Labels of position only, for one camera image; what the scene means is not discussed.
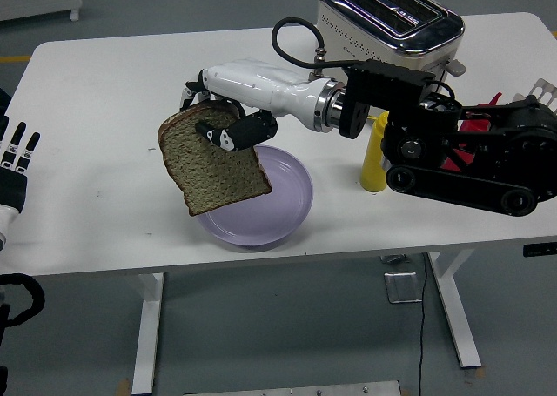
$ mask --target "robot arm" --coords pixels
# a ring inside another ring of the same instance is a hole
[[[557,117],[535,97],[463,107],[449,86],[424,71],[374,60],[294,63],[318,72],[305,78],[252,59],[202,70],[186,84],[181,107],[199,93],[200,100],[212,94],[241,111],[241,104],[258,108],[228,128],[196,126],[212,143],[238,151],[271,138],[275,118],[287,114],[310,130],[337,128],[354,139],[374,106],[389,111],[381,150],[387,184],[397,192],[513,216],[527,215],[557,192],[551,172],[557,165]],[[343,68],[346,86],[320,76],[319,67],[329,66]],[[439,86],[448,96],[434,90]],[[466,120],[486,121],[487,129],[461,131]]]

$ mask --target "black cable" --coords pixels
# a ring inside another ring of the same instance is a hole
[[[272,44],[272,48],[286,61],[288,61],[289,63],[292,63],[300,68],[307,68],[307,69],[311,69],[311,70],[316,70],[316,69],[324,69],[324,68],[343,68],[343,67],[347,67],[349,65],[355,65],[355,64],[362,64],[363,61],[358,61],[358,60],[346,60],[346,61],[324,61],[322,63],[307,63],[305,61],[301,61],[297,58],[292,57],[291,55],[287,54],[286,52],[284,52],[280,46],[279,46],[279,41],[277,40],[277,37],[279,35],[279,30],[285,26],[286,24],[289,23],[295,23],[295,24],[301,24],[302,26],[305,26],[307,29],[309,29],[313,35],[315,35],[315,37],[317,38],[317,42],[318,42],[318,47],[319,48],[325,48],[325,40],[323,39],[323,36],[321,35],[321,32],[319,32],[319,30],[317,29],[317,27],[313,24],[308,22],[305,19],[302,19],[300,17],[285,17],[282,20],[279,20],[277,22],[277,24],[275,24],[275,26],[272,28],[272,33],[271,33],[271,44]]]
[[[442,81],[439,80],[432,80],[432,81],[428,81],[426,85],[438,85],[439,87],[443,87],[445,90],[447,90],[449,92],[449,97],[454,100],[456,98],[456,96],[454,95],[454,91],[451,88],[451,86],[447,83],[443,83]]]
[[[18,326],[35,315],[39,314],[44,308],[44,290],[38,282],[26,274],[2,274],[0,275],[0,285],[22,285],[31,295],[33,303],[28,309],[19,313],[14,319],[8,319],[4,327]]]
[[[421,396],[421,377],[424,364],[424,324],[426,323],[426,307],[424,300],[426,299],[427,284],[427,252],[422,252],[424,258],[424,285],[421,289],[421,325],[419,327],[419,378],[418,378],[418,396]]]

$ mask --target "grey floor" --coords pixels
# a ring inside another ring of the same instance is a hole
[[[271,27],[314,20],[317,0],[83,0],[68,14],[0,23],[0,57],[42,42],[91,37]],[[554,0],[438,0],[461,15],[528,11],[557,30]],[[25,63],[0,63],[0,87],[17,88]],[[399,380],[417,394],[420,306],[388,303],[387,271],[421,256],[172,273],[166,278],[156,395]],[[457,274],[483,361],[462,370],[442,305],[426,288],[423,394],[555,394],[557,258],[524,258],[519,245],[480,250]],[[8,330],[0,365],[8,395],[112,395],[131,379],[141,306],[122,277],[39,279],[47,306]],[[8,289],[13,311],[28,301]]]

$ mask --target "table leg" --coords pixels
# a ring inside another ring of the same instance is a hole
[[[70,12],[70,20],[76,22],[79,20],[79,9],[74,9]]]
[[[460,300],[459,290],[454,281],[454,274],[470,257],[473,250],[460,252],[431,252],[429,258],[433,275],[445,307],[446,318],[453,335],[454,346],[461,367],[481,366],[480,356],[473,341],[470,325]]]
[[[157,357],[158,321],[163,297],[164,273],[139,274],[126,279],[144,300],[131,394],[151,395]]]

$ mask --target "black wheel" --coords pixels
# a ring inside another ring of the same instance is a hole
[[[398,193],[408,193],[416,185],[416,176],[404,167],[393,167],[386,174],[386,182]]]
[[[501,198],[503,210],[511,216],[526,216],[537,204],[536,197],[526,189],[512,189]]]

